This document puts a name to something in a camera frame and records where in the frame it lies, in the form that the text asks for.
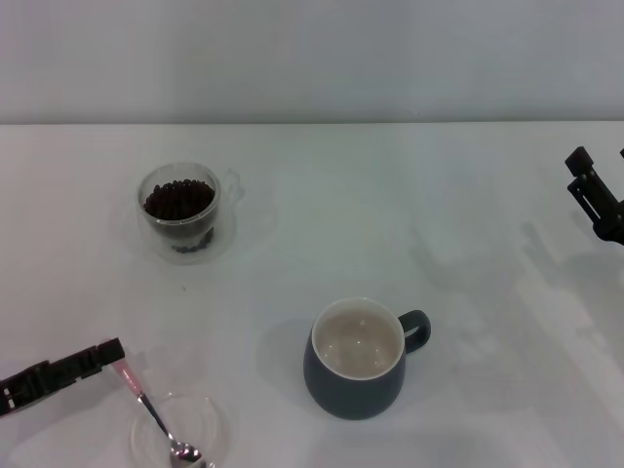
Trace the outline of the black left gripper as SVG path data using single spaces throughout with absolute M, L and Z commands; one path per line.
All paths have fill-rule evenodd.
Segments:
M 113 338 L 50 364 L 38 363 L 2 379 L 1 414 L 23 410 L 48 397 L 48 383 L 51 386 L 72 385 L 124 357 L 121 341 Z

